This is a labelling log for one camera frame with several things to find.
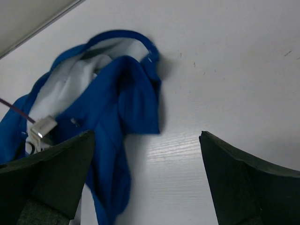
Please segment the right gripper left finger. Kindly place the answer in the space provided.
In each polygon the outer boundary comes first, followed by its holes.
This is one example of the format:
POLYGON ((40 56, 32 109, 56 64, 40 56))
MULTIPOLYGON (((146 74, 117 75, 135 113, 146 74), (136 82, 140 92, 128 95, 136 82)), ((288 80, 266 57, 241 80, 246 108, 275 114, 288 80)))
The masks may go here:
POLYGON ((74 219, 95 149, 93 131, 0 166, 2 225, 67 225, 74 219))

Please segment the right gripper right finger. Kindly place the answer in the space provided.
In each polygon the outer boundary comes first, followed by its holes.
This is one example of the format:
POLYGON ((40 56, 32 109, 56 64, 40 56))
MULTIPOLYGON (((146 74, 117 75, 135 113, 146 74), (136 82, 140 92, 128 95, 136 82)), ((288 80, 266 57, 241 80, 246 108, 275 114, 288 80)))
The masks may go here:
POLYGON ((220 225, 298 225, 300 172, 235 148, 208 131, 199 137, 220 225))

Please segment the blue jacket with white lining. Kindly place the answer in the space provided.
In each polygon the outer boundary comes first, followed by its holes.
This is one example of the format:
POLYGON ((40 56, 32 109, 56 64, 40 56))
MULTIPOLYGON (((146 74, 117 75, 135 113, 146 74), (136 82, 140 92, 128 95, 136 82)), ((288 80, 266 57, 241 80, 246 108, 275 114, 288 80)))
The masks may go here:
POLYGON ((91 191, 98 224, 113 224, 130 194, 125 135, 159 133, 158 58, 154 44, 130 30, 107 31, 63 52, 2 119, 0 165, 36 154, 30 127, 48 115, 57 122, 50 133, 53 146, 93 131, 95 149, 84 186, 91 191))

